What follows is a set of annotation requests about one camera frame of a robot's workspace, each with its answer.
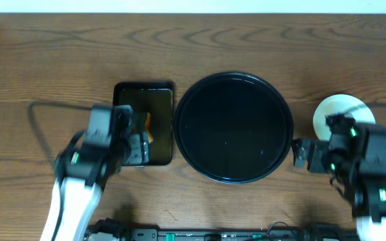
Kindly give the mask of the light blue plate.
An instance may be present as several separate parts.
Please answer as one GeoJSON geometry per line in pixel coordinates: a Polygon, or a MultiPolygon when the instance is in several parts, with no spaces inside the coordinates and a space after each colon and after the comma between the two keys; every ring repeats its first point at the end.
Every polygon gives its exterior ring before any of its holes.
{"type": "Polygon", "coordinates": [[[326,117],[342,112],[347,112],[346,115],[353,117],[357,122],[375,124],[371,109],[362,100],[347,94],[335,94],[325,98],[314,112],[312,122],[318,139],[330,140],[331,132],[326,125],[326,117]]]}

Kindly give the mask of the orange green sponge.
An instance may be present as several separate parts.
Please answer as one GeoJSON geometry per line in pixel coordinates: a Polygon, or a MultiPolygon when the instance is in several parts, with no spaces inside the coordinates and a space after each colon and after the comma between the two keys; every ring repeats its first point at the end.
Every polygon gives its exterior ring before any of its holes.
{"type": "Polygon", "coordinates": [[[146,134],[147,142],[153,142],[153,136],[150,132],[151,114],[149,112],[138,112],[134,114],[134,134],[146,134]]]}

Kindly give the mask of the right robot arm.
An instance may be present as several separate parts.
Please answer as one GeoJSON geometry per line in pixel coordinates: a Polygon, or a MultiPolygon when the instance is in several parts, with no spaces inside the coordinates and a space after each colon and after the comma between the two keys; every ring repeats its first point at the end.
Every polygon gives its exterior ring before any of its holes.
{"type": "Polygon", "coordinates": [[[386,240],[386,127],[353,117],[326,117],[329,140],[295,139],[294,165],[329,173],[351,205],[360,240],[386,240]]]}

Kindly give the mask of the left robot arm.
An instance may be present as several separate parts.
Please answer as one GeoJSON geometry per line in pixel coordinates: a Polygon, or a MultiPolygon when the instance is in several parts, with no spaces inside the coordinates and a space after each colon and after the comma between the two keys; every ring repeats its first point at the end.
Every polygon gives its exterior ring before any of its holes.
{"type": "Polygon", "coordinates": [[[148,112],[96,104],[88,127],[58,154],[52,201],[42,240],[83,240],[110,176],[149,163],[148,112]]]}

